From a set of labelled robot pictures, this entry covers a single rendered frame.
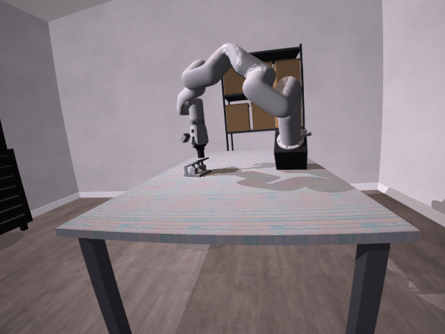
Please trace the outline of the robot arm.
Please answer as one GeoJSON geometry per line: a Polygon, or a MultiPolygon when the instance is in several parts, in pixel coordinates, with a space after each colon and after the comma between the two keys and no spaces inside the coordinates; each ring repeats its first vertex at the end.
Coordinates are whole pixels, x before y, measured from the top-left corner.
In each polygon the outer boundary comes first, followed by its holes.
{"type": "Polygon", "coordinates": [[[217,84],[230,67],[245,79],[244,95],[253,104],[278,118],[280,135],[277,144],[281,148],[297,149],[304,143],[305,136],[312,135],[306,129],[300,133],[300,82],[295,77],[284,77],[275,89],[272,88],[276,78],[275,70],[232,43],[221,46],[207,61],[194,61],[183,72],[181,80],[185,89],[177,98],[178,114],[189,115],[191,125],[205,124],[203,101],[197,97],[204,94],[206,87],[217,84]]]}

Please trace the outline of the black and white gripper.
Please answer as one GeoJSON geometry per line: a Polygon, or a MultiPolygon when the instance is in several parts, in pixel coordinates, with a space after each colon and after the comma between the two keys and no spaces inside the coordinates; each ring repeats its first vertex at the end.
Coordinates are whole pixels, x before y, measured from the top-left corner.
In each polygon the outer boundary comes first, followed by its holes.
{"type": "Polygon", "coordinates": [[[208,142],[206,125],[191,125],[191,144],[193,148],[196,148],[198,158],[204,158],[204,146],[208,142]]]}

